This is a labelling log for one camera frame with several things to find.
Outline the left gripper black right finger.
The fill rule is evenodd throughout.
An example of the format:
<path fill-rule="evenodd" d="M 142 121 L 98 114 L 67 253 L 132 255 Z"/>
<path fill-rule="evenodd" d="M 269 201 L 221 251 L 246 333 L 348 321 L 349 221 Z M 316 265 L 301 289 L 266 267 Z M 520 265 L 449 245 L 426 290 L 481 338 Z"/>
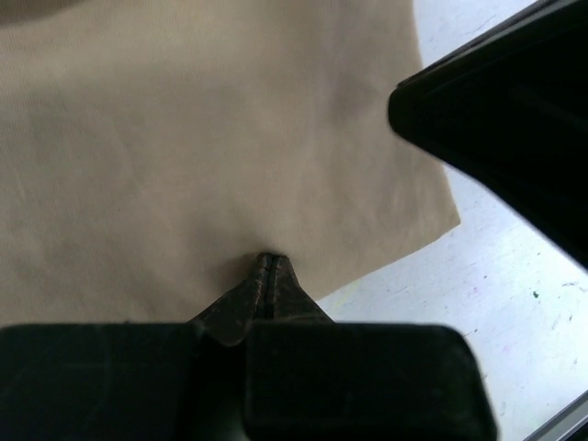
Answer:
<path fill-rule="evenodd" d="M 282 255 L 270 255 L 268 318 L 288 322 L 333 321 L 301 287 L 290 260 Z"/>

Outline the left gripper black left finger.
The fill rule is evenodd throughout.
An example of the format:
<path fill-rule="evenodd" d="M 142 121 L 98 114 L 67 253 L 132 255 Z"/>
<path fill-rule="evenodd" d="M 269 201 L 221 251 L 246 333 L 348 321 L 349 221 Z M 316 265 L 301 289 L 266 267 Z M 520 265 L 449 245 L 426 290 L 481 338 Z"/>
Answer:
<path fill-rule="evenodd" d="M 259 254 L 245 277 L 204 311 L 190 320 L 220 345 L 238 345 L 264 304 L 267 282 L 267 253 Z"/>

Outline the beige t shirt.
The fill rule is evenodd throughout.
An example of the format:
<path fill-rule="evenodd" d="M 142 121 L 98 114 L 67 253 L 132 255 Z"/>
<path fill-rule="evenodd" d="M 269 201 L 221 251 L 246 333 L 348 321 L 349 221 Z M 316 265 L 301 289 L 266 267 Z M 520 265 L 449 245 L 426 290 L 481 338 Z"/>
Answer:
<path fill-rule="evenodd" d="M 409 1 L 4 1 L 1 322 L 185 321 L 262 252 L 315 298 L 459 223 L 397 137 Z"/>

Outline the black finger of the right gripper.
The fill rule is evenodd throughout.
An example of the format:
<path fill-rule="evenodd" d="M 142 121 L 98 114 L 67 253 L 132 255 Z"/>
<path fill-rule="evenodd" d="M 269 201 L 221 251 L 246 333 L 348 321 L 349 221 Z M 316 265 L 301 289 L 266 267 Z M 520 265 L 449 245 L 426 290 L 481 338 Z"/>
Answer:
<path fill-rule="evenodd" d="M 390 95 L 393 131 L 587 261 L 587 4 L 538 1 Z"/>

